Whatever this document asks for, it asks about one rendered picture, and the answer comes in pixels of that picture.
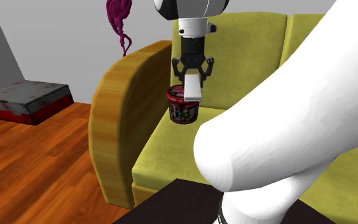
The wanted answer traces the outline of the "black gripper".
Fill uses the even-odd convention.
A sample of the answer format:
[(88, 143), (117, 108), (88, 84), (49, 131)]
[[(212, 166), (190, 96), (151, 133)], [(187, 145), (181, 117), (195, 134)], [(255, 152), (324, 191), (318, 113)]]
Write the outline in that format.
[[(205, 37), (200, 38), (185, 38), (181, 37), (181, 56), (172, 59), (172, 68), (174, 76), (178, 77), (179, 81), (184, 85), (185, 74), (188, 69), (198, 69), (200, 72), (200, 87), (203, 87), (203, 82), (211, 75), (214, 58), (206, 57), (204, 55)], [(207, 70), (202, 69), (202, 64), (207, 63)], [(178, 64), (182, 62), (182, 71), (178, 70)]]

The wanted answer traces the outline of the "red and grey box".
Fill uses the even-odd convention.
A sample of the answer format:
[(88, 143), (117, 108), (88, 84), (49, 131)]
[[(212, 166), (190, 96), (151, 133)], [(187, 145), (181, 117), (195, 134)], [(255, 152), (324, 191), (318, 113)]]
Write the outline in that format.
[(19, 81), (0, 88), (0, 120), (38, 125), (73, 103), (66, 84)]

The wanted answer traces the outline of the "white rectangular block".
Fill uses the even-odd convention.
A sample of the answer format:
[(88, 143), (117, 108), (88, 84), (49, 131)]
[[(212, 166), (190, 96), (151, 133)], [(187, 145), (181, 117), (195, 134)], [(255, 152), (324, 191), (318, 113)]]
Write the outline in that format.
[(184, 76), (184, 101), (200, 102), (202, 100), (202, 91), (199, 75), (186, 74)]

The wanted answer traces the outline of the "red and black printed tub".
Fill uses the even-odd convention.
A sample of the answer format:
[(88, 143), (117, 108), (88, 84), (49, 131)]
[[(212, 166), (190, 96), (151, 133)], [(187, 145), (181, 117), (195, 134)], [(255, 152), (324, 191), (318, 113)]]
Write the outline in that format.
[(166, 96), (169, 101), (169, 115), (174, 123), (190, 124), (197, 120), (199, 102), (184, 101), (184, 86), (174, 85), (167, 89)]

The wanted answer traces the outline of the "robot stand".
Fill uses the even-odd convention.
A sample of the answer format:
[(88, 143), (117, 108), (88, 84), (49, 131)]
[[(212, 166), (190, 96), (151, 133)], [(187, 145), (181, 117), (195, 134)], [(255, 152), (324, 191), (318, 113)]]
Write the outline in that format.
[[(175, 179), (112, 224), (212, 224), (223, 192), (210, 185)], [(336, 224), (297, 200), (281, 224)]]

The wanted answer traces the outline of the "magenta wall ornament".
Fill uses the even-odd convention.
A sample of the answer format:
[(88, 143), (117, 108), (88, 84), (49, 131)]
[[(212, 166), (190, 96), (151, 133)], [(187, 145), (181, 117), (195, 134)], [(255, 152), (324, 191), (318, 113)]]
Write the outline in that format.
[(132, 7), (132, 0), (107, 0), (106, 12), (107, 18), (113, 31), (120, 37), (120, 46), (123, 49), (123, 56), (127, 54), (132, 45), (131, 38), (123, 30), (123, 20), (126, 19)]

